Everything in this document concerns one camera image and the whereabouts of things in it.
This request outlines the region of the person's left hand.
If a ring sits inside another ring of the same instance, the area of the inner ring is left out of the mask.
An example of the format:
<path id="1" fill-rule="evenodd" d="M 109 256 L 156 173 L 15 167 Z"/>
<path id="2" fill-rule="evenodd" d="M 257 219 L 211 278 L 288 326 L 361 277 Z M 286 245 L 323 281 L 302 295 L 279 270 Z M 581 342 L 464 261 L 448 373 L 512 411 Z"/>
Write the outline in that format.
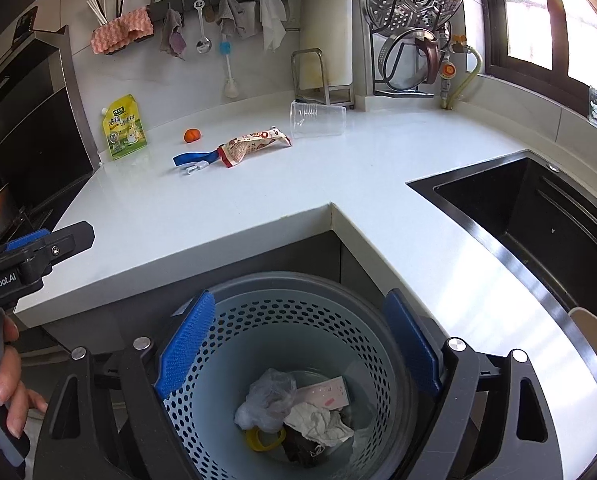
<path id="1" fill-rule="evenodd" d="M 13 437 L 20 438 L 32 408 L 41 414 L 47 411 L 44 397 L 27 389 L 22 381 L 21 357 L 12 346 L 18 340 L 18 328 L 8 317 L 3 318 L 4 351 L 0 362 L 0 405 L 8 404 L 7 428 Z"/>

